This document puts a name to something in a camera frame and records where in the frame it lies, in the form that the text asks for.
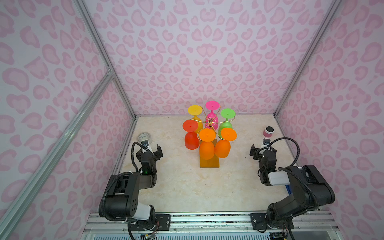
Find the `orange wine glass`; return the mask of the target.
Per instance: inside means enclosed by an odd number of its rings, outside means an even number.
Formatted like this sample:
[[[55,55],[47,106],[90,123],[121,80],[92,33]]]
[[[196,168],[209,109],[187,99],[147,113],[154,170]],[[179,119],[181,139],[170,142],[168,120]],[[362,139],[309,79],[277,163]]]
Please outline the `orange wine glass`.
[[[216,133],[212,129],[202,129],[199,132],[200,144],[199,154],[201,159],[210,160],[215,155],[215,146],[213,141],[216,139]]]
[[[215,146],[215,155],[219,158],[226,158],[231,151],[231,142],[237,139],[237,133],[232,128],[223,128],[221,139]]]

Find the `orange wine glass front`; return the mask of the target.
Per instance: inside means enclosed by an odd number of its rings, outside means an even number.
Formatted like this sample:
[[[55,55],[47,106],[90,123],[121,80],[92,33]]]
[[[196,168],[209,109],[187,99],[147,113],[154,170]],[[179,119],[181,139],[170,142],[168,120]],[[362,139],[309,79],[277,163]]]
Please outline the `orange wine glass front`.
[[[213,141],[216,139],[216,133],[212,129],[202,129],[199,132],[200,144],[199,154],[201,159],[210,160],[215,155],[215,146]]]

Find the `green wine glass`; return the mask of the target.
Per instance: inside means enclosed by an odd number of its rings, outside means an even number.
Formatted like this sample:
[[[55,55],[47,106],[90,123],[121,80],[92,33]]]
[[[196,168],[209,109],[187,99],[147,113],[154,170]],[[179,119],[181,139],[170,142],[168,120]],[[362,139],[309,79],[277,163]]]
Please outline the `green wine glass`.
[[[219,125],[219,137],[222,137],[222,130],[224,128],[233,128],[231,121],[236,117],[236,112],[232,109],[223,109],[221,111],[221,116],[224,118],[224,121],[222,121]]]

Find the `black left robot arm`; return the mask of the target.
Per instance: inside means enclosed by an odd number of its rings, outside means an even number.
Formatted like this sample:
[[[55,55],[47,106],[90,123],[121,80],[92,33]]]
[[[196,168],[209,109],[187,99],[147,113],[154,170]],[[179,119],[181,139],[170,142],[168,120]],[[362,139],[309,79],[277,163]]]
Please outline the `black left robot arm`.
[[[160,226],[152,205],[139,202],[139,191],[151,189],[157,182],[157,161],[163,157],[160,146],[152,152],[139,150],[136,157],[142,164],[139,172],[112,175],[99,204],[99,216],[110,222],[130,222],[143,229],[153,230]]]

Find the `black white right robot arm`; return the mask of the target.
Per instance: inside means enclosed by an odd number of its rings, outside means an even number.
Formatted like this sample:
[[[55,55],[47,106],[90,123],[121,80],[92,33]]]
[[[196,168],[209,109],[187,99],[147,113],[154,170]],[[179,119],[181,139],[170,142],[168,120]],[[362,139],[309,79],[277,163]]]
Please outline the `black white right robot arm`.
[[[252,145],[250,156],[258,161],[258,176],[263,185],[290,187],[289,195],[271,203],[264,217],[251,215],[255,230],[264,233],[285,227],[291,232],[293,218],[335,202],[333,189],[314,165],[277,168],[277,150],[267,146]]]

